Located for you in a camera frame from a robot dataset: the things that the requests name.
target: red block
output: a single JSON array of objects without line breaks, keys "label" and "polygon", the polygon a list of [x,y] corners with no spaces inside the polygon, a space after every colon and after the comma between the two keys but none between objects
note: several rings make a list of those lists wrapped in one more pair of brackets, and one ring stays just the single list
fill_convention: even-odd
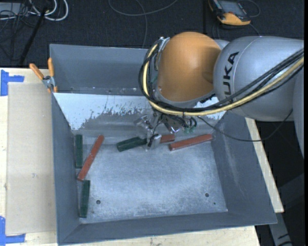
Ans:
[{"label": "red block", "polygon": [[98,153],[99,148],[101,147],[102,143],[104,141],[104,136],[99,135],[97,140],[92,146],[92,149],[90,151],[90,154],[88,155],[86,161],[84,162],[79,174],[78,174],[78,180],[83,181],[86,175],[88,174],[88,171],[94,161],[94,158],[96,158],[96,155]]},{"label": "red block", "polygon": [[182,148],[186,148],[186,147],[190,147],[199,143],[203,143],[206,141],[209,141],[212,139],[212,135],[211,134],[204,134],[201,136],[197,136],[197,137],[192,137],[189,139],[185,139],[182,141],[178,141],[175,143],[172,143],[169,145],[169,149],[172,150],[177,150],[177,149],[182,149]]}]

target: black cable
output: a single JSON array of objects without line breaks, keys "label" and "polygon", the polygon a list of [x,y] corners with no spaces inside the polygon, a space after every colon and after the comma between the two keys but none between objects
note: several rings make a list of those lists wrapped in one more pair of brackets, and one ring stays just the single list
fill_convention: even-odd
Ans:
[{"label": "black cable", "polygon": [[257,13],[256,15],[249,15],[249,17],[250,17],[250,18],[257,17],[257,16],[259,16],[259,15],[260,15],[261,10],[260,10],[260,7],[258,6],[258,4],[257,4],[257,3],[255,3],[255,2],[254,2],[254,1],[252,1],[252,0],[238,0],[237,2],[239,3],[239,2],[241,2],[241,1],[248,1],[248,2],[251,2],[252,4],[254,4],[254,5],[257,7],[257,9],[258,9],[258,13]]},{"label": "black cable", "polygon": [[108,0],[108,4],[109,4],[110,8],[111,8],[112,10],[114,10],[116,13],[119,13],[119,14],[122,14],[122,15],[126,15],[126,16],[142,16],[142,15],[144,15],[144,14],[146,14],[146,15],[148,15],[148,14],[154,14],[154,13],[160,12],[160,11],[162,11],[162,10],[165,10],[165,9],[171,7],[172,5],[174,5],[177,1],[178,1],[178,0],[174,0],[171,4],[169,4],[169,5],[167,5],[167,6],[163,7],[163,8],[160,8],[160,9],[157,9],[157,10],[154,10],[154,11],[150,11],[150,12],[141,13],[141,14],[128,14],[128,13],[121,12],[121,11],[115,9],[115,8],[112,6],[110,0]]},{"label": "black cable", "polygon": [[229,137],[231,139],[235,139],[235,140],[239,140],[239,141],[245,141],[245,142],[259,142],[259,141],[264,141],[264,140],[267,140],[269,138],[271,138],[279,129],[280,127],[284,124],[284,122],[291,116],[293,110],[290,111],[290,113],[287,115],[287,117],[276,127],[276,129],[270,134],[268,135],[267,137],[265,138],[261,138],[261,139],[241,139],[241,138],[236,138],[236,137],[233,137],[221,130],[219,130],[217,127],[211,125],[209,122],[207,122],[204,118],[200,117],[200,116],[197,116],[200,120],[202,120],[204,123],[206,123],[208,126],[210,126],[211,128],[213,128],[214,130],[216,130],[217,132],[219,132],[220,134],[223,134],[225,135],[226,137]]},{"label": "black cable", "polygon": [[[295,61],[297,61],[298,59],[301,58],[301,56],[303,55],[304,53],[304,49],[301,49],[297,52],[295,52],[293,55],[291,55],[290,57],[288,57],[287,59],[283,60],[281,63],[279,63],[278,65],[276,65],[275,67],[273,67],[272,69],[270,69],[269,71],[267,71],[266,73],[264,73],[263,75],[261,75],[260,77],[258,77],[256,80],[252,81],[250,84],[248,84],[247,86],[245,86],[244,88],[240,89],[239,91],[237,91],[236,93],[232,94],[231,96],[219,101],[218,103],[216,104],[213,104],[213,105],[210,105],[208,107],[205,107],[205,108],[190,108],[190,109],[185,109],[185,108],[178,108],[178,107],[175,107],[173,105],[169,105],[167,103],[164,103],[162,101],[157,101],[156,99],[154,99],[154,97],[152,96],[151,94],[151,91],[149,91],[149,96],[146,95],[146,93],[144,92],[144,89],[143,89],[143,86],[142,86],[142,74],[143,74],[143,67],[141,68],[140,72],[139,72],[139,85],[140,85],[140,89],[142,91],[142,93],[145,95],[145,97],[156,103],[157,105],[161,106],[161,107],[165,107],[165,108],[169,108],[171,110],[176,110],[176,111],[183,111],[183,112],[193,112],[193,111],[207,111],[207,110],[212,110],[212,109],[215,109],[215,108],[220,108],[220,107],[224,107],[225,105],[229,105],[231,101],[233,101],[233,99],[235,97],[237,97],[238,95],[242,94],[243,92],[245,92],[246,90],[248,90],[249,88],[251,88],[252,86],[254,86],[255,84],[259,83],[261,80],[263,80],[265,77],[269,76],[270,74],[277,74],[279,73],[280,71],[282,71],[283,69],[285,69],[287,66],[293,64]],[[146,58],[146,60],[144,61],[144,64],[147,62],[147,61],[150,61],[150,59]],[[257,88],[255,88],[253,90],[253,92],[259,90],[261,88],[261,85],[258,86]]]},{"label": "black cable", "polygon": [[26,46],[25,46],[23,52],[22,52],[21,59],[20,59],[20,63],[19,63],[20,66],[22,66],[23,63],[24,63],[24,60],[25,60],[25,58],[26,58],[26,55],[27,55],[27,53],[28,53],[28,51],[29,51],[29,49],[30,49],[32,43],[33,43],[33,40],[34,40],[35,35],[36,35],[36,33],[37,33],[37,31],[38,31],[40,25],[41,25],[41,22],[42,22],[42,20],[45,18],[45,14],[46,14],[46,11],[47,11],[48,8],[49,8],[50,2],[51,2],[51,0],[46,0],[46,4],[45,4],[45,6],[44,6],[43,9],[42,9],[41,15],[40,15],[40,17],[39,17],[39,19],[38,19],[38,21],[37,21],[37,23],[36,23],[36,25],[35,25],[35,27],[34,27],[34,29],[33,29],[33,32],[32,32],[32,34],[31,34],[29,40],[28,40],[27,43],[26,43]]},{"label": "black cable", "polygon": [[158,10],[154,10],[154,11],[151,11],[151,12],[146,12],[145,9],[144,9],[144,7],[143,7],[143,5],[140,3],[139,0],[135,0],[135,1],[139,4],[139,6],[141,7],[143,13],[141,13],[141,14],[129,14],[129,13],[124,13],[124,12],[121,12],[121,11],[115,9],[115,8],[112,6],[110,0],[108,0],[108,4],[109,4],[110,8],[111,8],[112,10],[114,10],[116,13],[119,13],[119,14],[122,14],[122,15],[126,15],[126,16],[144,16],[144,17],[145,17],[145,35],[144,35],[144,40],[143,40],[143,44],[142,44],[142,48],[144,48],[144,47],[145,47],[146,37],[147,37],[147,32],[148,32],[148,31],[147,31],[147,30],[148,30],[147,15],[153,14],[153,13],[157,13],[157,12],[160,12],[160,11],[162,11],[162,10],[165,10],[165,9],[171,7],[173,4],[175,4],[178,0],[174,0],[174,1],[173,1],[171,4],[169,4],[168,6],[165,6],[165,7],[163,7],[163,8],[160,8],[160,9],[158,9]]},{"label": "black cable", "polygon": [[145,35],[144,35],[144,40],[143,40],[143,45],[142,45],[142,48],[144,48],[146,37],[147,37],[147,29],[148,29],[148,27],[147,27],[147,25],[148,25],[148,23],[147,23],[147,15],[146,15],[146,12],[145,12],[145,9],[144,9],[143,5],[139,2],[139,0],[135,0],[135,1],[140,5],[141,9],[143,10],[144,17],[145,17]]}]

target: wire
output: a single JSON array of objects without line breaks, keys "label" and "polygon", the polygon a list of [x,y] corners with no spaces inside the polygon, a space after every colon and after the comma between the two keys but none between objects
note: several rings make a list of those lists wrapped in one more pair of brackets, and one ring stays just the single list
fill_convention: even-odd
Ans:
[{"label": "wire", "polygon": [[[48,12],[48,13],[46,13],[45,14],[45,16],[47,16],[47,15],[51,15],[51,14],[53,14],[55,11],[56,11],[56,9],[57,9],[57,1],[56,0],[53,0],[54,1],[54,8],[53,8],[53,10],[51,11],[51,12]],[[30,14],[36,14],[36,15],[40,15],[41,13],[40,13],[40,11],[38,11],[38,9],[35,7],[35,5],[34,5],[34,3],[32,2],[32,0],[29,0],[29,2],[30,2],[30,4],[31,4],[31,7],[32,7],[32,9],[35,11],[35,13],[34,12],[29,12]]]},{"label": "wire", "polygon": [[[282,70],[284,70],[285,68],[287,68],[288,66],[293,64],[295,61],[299,60],[300,57],[303,55],[303,52],[304,52],[304,49],[301,49],[301,50],[295,52],[293,55],[291,55],[287,59],[283,60],[281,63],[279,63],[278,65],[276,65],[275,67],[273,67],[272,69],[270,69],[269,71],[264,73],[263,75],[259,76],[257,79],[255,79],[254,81],[249,83],[247,86],[243,87],[242,89],[238,90],[237,92],[235,92],[231,96],[229,96],[229,97],[227,97],[227,98],[225,98],[223,100],[220,100],[218,103],[215,103],[215,104],[213,104],[213,105],[211,105],[209,107],[206,107],[206,108],[181,109],[181,108],[177,108],[177,107],[174,107],[174,106],[171,106],[171,105],[167,105],[167,104],[165,104],[163,102],[157,102],[157,104],[161,104],[161,105],[164,104],[165,107],[168,107],[170,109],[177,110],[177,111],[206,111],[206,110],[210,110],[210,109],[213,109],[213,108],[222,107],[222,104],[233,102],[235,97],[239,96],[240,94],[242,94],[243,92],[245,92],[246,90],[248,90],[249,88],[254,86],[255,84],[261,82],[264,78],[270,77],[270,79],[272,79],[273,76],[275,76],[276,74],[278,74],[279,72],[281,72]],[[267,82],[268,82],[268,80],[266,79],[263,83],[261,83],[256,88],[254,88],[253,92],[255,92],[255,91],[259,90],[260,88],[262,88]],[[273,89],[271,89],[269,91],[266,91],[265,93],[263,93],[260,96],[263,96],[264,94],[266,94],[268,92],[271,92],[271,91],[277,89],[278,87],[275,87],[275,88],[273,88]]]},{"label": "wire", "polygon": [[173,1],[170,5],[168,5],[168,6],[165,6],[165,7],[163,7],[163,8],[160,8],[160,9],[157,9],[157,10],[154,10],[154,11],[145,12],[145,13],[142,13],[142,14],[128,14],[128,13],[121,12],[121,11],[115,9],[115,8],[112,6],[110,0],[108,0],[108,4],[109,4],[110,8],[111,8],[112,10],[114,10],[116,13],[119,13],[119,14],[122,14],[122,15],[127,15],[127,16],[142,16],[142,15],[154,14],[154,13],[160,12],[160,11],[162,11],[162,10],[165,10],[165,9],[171,7],[172,5],[174,5],[177,1],[178,1],[178,0],[174,0],[174,1]]},{"label": "wire", "polygon": [[142,8],[142,10],[143,10],[143,12],[144,12],[144,17],[145,17],[145,35],[144,35],[144,41],[143,41],[143,45],[142,45],[142,48],[144,48],[144,46],[145,46],[145,41],[146,41],[146,37],[147,37],[147,25],[148,25],[148,23],[147,23],[147,15],[146,15],[146,13],[145,13],[145,9],[144,9],[144,7],[143,7],[143,5],[138,1],[138,0],[135,0],[139,5],[140,5],[140,7]]},{"label": "wire", "polygon": [[185,111],[176,111],[176,110],[172,110],[172,109],[166,109],[163,108],[161,106],[159,106],[157,103],[154,103],[151,99],[150,99],[150,95],[148,93],[148,89],[147,89],[147,70],[148,70],[148,65],[150,62],[150,57],[153,54],[153,52],[155,51],[155,49],[157,48],[158,44],[154,44],[154,46],[149,50],[149,54],[148,54],[148,58],[145,61],[145,64],[143,65],[140,74],[142,73],[142,80],[140,80],[141,83],[141,89],[143,91],[143,94],[147,97],[149,103],[151,104],[151,106],[155,109],[157,109],[158,111],[165,113],[165,114],[170,114],[170,115],[179,115],[179,116],[184,116],[184,115],[188,115],[188,116],[201,116],[201,115],[210,115],[210,114],[215,114],[221,111],[227,111],[233,108],[236,108],[238,106],[241,106],[247,102],[249,102],[250,100],[260,96],[261,94],[263,94],[266,90],[272,88],[273,86],[275,86],[276,84],[278,84],[279,82],[281,82],[282,80],[284,80],[286,77],[288,77],[290,74],[292,74],[295,70],[297,70],[304,62],[304,57],[302,57],[300,60],[298,60],[293,66],[291,66],[287,71],[285,71],[281,76],[279,76],[277,79],[275,79],[274,81],[272,81],[271,83],[269,83],[268,85],[262,87],[261,89],[259,89],[256,92],[251,93],[250,95],[247,95],[245,97],[243,97],[242,99],[239,99],[231,104],[228,104],[224,107],[220,107],[220,108],[216,108],[213,110],[207,110],[207,111],[201,111],[201,112],[185,112]]},{"label": "wire", "polygon": [[157,12],[160,12],[160,11],[162,11],[162,10],[165,10],[165,9],[171,7],[173,4],[175,4],[178,0],[173,1],[170,5],[168,5],[168,6],[166,6],[166,7],[163,7],[163,8],[160,8],[160,9],[158,9],[158,10],[151,11],[151,12],[146,12],[145,9],[144,9],[144,7],[143,7],[143,5],[140,3],[139,0],[135,0],[135,1],[139,4],[139,6],[141,7],[141,9],[143,10],[143,13],[141,13],[141,14],[128,14],[128,13],[124,13],[124,12],[121,12],[121,11],[115,9],[115,8],[112,6],[110,0],[108,0],[108,4],[109,4],[109,6],[110,6],[110,8],[111,8],[112,10],[114,10],[116,13],[119,13],[119,14],[121,14],[121,15],[126,15],[126,16],[144,16],[144,17],[145,17],[145,35],[144,35],[144,40],[143,40],[143,44],[142,44],[142,48],[144,48],[144,47],[145,47],[146,38],[147,38],[147,32],[148,32],[147,15],[153,14],[153,13],[157,13]]},{"label": "wire", "polygon": [[257,9],[258,9],[258,13],[257,13],[256,15],[249,15],[249,17],[250,17],[250,18],[257,17],[257,16],[259,16],[259,15],[260,15],[261,10],[260,10],[260,7],[258,6],[258,4],[257,4],[257,3],[255,3],[255,2],[254,2],[254,1],[252,1],[252,0],[238,0],[237,2],[239,3],[239,2],[241,2],[241,1],[248,1],[248,2],[251,2],[252,4],[254,4],[254,5],[257,7]]},{"label": "wire", "polygon": [[[45,19],[50,20],[50,21],[62,21],[62,20],[64,20],[64,19],[68,16],[68,12],[69,12],[68,3],[67,3],[66,0],[63,0],[64,5],[65,5],[65,9],[66,9],[64,16],[62,16],[61,18],[51,18],[51,17],[48,17],[48,15],[53,14],[53,13],[56,11],[56,9],[57,9],[57,1],[56,1],[56,0],[53,0],[53,1],[54,1],[55,6],[54,6],[53,10],[51,10],[51,11],[48,12],[48,13],[45,13]],[[35,11],[35,13],[34,13],[34,12],[31,12],[31,11],[30,11],[30,13],[31,13],[31,14],[36,14],[36,15],[40,16],[41,13],[40,13],[40,11],[38,11],[38,9],[35,7],[33,1],[32,1],[32,0],[29,0],[29,2],[30,2],[30,4],[32,5],[32,9]]]},{"label": "wire", "polygon": [[218,131],[220,134],[223,134],[225,135],[226,137],[229,137],[231,139],[235,139],[235,140],[239,140],[239,141],[245,141],[245,142],[259,142],[259,141],[264,141],[264,140],[267,140],[269,138],[271,138],[279,129],[280,127],[284,124],[284,122],[291,116],[293,110],[290,111],[290,113],[287,115],[287,117],[275,128],[275,130],[270,134],[268,135],[267,137],[265,138],[261,138],[261,139],[241,139],[241,138],[236,138],[236,137],[233,137],[221,130],[219,130],[217,127],[211,125],[209,122],[207,122],[204,118],[200,117],[200,116],[197,116],[200,120],[202,120],[204,123],[206,123],[208,126],[210,126],[211,128],[213,128],[214,130]]}]

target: wooden board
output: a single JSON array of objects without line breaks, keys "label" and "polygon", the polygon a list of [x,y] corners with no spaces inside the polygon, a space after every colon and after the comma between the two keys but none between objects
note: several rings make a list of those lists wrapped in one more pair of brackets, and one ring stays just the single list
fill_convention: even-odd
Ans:
[{"label": "wooden board", "polygon": [[[26,231],[26,242],[23,243],[25,245],[55,245],[56,243],[56,234],[55,234],[55,227],[52,225],[55,223],[55,215],[54,213],[54,207],[52,205],[50,206],[48,203],[40,203],[39,200],[42,200],[44,197],[43,191],[40,189],[38,192],[34,193],[34,196],[29,196],[28,199],[31,199],[28,203],[25,203],[25,197],[23,196],[23,193],[15,192],[15,200],[9,198],[9,194],[14,194],[12,192],[12,188],[14,189],[20,189],[21,187],[24,187],[23,182],[25,180],[29,180],[31,178],[31,181],[34,183],[34,185],[31,185],[30,189],[35,189],[36,185],[40,185],[42,189],[46,189],[46,194],[54,194],[53,193],[53,183],[51,181],[45,181],[41,182],[40,179],[37,179],[36,176],[42,176],[43,174],[49,174],[50,175],[50,167],[52,164],[48,163],[48,157],[50,157],[51,151],[44,152],[42,148],[34,148],[34,145],[25,145],[24,146],[24,154],[27,154],[27,156],[23,156],[23,158],[27,161],[30,161],[30,157],[34,158],[42,158],[46,161],[42,165],[42,168],[39,174],[40,175],[32,175],[32,173],[37,174],[37,172],[31,172],[31,177],[28,174],[23,173],[23,168],[20,168],[20,165],[23,165],[22,163],[16,163],[15,164],[15,172],[20,173],[22,176],[27,176],[26,179],[21,177],[19,182],[19,187],[16,183],[14,185],[7,185],[6,179],[12,180],[12,176],[10,176],[10,171],[7,171],[7,169],[10,169],[10,165],[7,166],[7,154],[10,152],[7,152],[7,147],[10,146],[10,143],[12,141],[15,141],[14,139],[17,138],[14,137],[12,139],[12,135],[18,135],[16,129],[18,126],[14,124],[19,123],[27,123],[29,124],[29,127],[36,127],[38,131],[36,133],[30,133],[27,131],[20,131],[18,137],[20,138],[19,141],[23,141],[23,139],[26,139],[26,136],[28,136],[28,140],[30,141],[30,136],[32,134],[35,134],[36,139],[32,139],[32,141],[36,140],[36,142],[40,145],[42,143],[46,143],[48,145],[48,136],[50,135],[50,130],[47,129],[48,123],[51,123],[51,117],[48,115],[45,115],[44,112],[50,113],[50,110],[43,109],[46,105],[50,104],[50,98],[49,94],[46,91],[44,85],[39,81],[39,79],[34,75],[34,73],[30,69],[11,69],[11,68],[5,68],[6,72],[9,72],[10,75],[18,74],[18,75],[24,75],[25,80],[23,83],[11,83],[9,86],[9,94],[12,92],[18,92],[19,97],[15,98],[12,96],[12,98],[9,101],[8,105],[8,97],[9,96],[3,96],[0,97],[0,215],[3,217],[6,217],[7,222],[7,228],[9,228],[6,232],[7,234],[18,234],[18,231],[15,230],[16,226],[13,226],[13,223],[19,223],[19,226],[17,227],[20,230]],[[41,70],[44,75],[49,74],[48,70]],[[26,105],[26,107],[23,108],[23,112],[25,113],[31,113],[31,116],[38,116],[38,122],[37,123],[30,123],[28,121],[28,116],[20,116],[20,120],[17,120],[14,118],[14,115],[12,113],[17,112],[21,114],[23,113],[21,110],[19,111],[13,111],[13,109],[20,109],[21,103],[17,104],[18,101],[20,101],[20,98],[22,98],[22,95],[28,95],[31,96],[33,92],[37,92],[37,98],[41,98],[42,101],[35,101],[33,102],[33,105]],[[250,132],[252,134],[253,139],[257,139],[259,137],[255,122],[252,119],[247,119],[247,124],[250,128]],[[280,201],[280,197],[278,194],[278,191],[276,189],[276,185],[274,182],[274,178],[271,174],[271,170],[269,167],[269,164],[267,162],[267,158],[265,156],[265,152],[262,146],[262,143],[255,142],[254,148],[258,154],[259,157],[259,164],[262,168],[265,181],[267,183],[269,194],[272,198],[273,206],[276,212],[283,212],[283,206]],[[39,169],[40,166],[35,163],[33,166],[36,169]],[[27,165],[27,170],[30,172],[30,165]],[[6,202],[12,201],[15,205],[6,205]],[[16,213],[13,211],[10,213],[10,211],[15,208],[17,210],[21,210],[23,212],[28,211],[28,218],[23,219],[23,216],[21,218],[17,218]],[[54,217],[51,218],[45,218],[47,220],[41,219],[39,216],[43,215],[44,212],[47,212],[49,214],[53,214]],[[34,224],[32,221],[28,221],[28,219],[38,219],[40,220],[37,224]],[[46,227],[49,227],[51,231],[45,232],[47,229]],[[178,235],[165,235],[165,236],[156,236],[156,237],[146,237],[146,238],[136,238],[136,239],[127,239],[127,240],[118,240],[118,241],[107,241],[107,242],[99,242],[99,243],[89,243],[87,245],[98,245],[98,246],[107,246],[107,245],[128,245],[128,246],[139,246],[139,245],[239,245],[239,246],[254,246],[254,245],[260,245],[258,241],[258,237],[255,231],[254,226],[251,227],[243,227],[243,228],[235,228],[235,229],[221,229],[221,230],[213,230],[213,231],[203,231],[203,232],[193,232],[193,233],[183,233]]]}]

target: black floor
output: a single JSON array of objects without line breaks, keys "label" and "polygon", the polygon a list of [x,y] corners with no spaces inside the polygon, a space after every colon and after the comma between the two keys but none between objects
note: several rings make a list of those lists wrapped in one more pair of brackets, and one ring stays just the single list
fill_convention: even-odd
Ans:
[{"label": "black floor", "polygon": [[[7,1],[28,4],[28,0],[0,0]],[[161,36],[172,37],[184,31],[197,31],[228,41],[258,34],[304,39],[304,0],[251,0],[255,4],[243,0],[249,15],[260,14],[253,17],[253,28],[247,26],[233,30],[217,29],[217,22],[206,0],[66,1],[68,16],[62,21],[44,19],[29,44],[38,16],[0,19],[0,67],[28,67],[29,63],[35,63],[39,68],[47,68],[48,48],[54,43],[148,48]],[[46,0],[32,2],[39,9],[46,5]],[[134,16],[144,11],[155,12],[146,17]],[[64,1],[57,0],[57,10],[49,17],[60,18],[65,12]],[[257,126],[261,137],[265,137],[278,123],[257,121]],[[278,188],[304,173],[304,159],[299,152],[293,122],[286,122],[264,142],[264,148]],[[293,202],[283,217],[292,245],[303,246],[304,196]],[[268,226],[256,228],[261,246],[274,245]]]}]

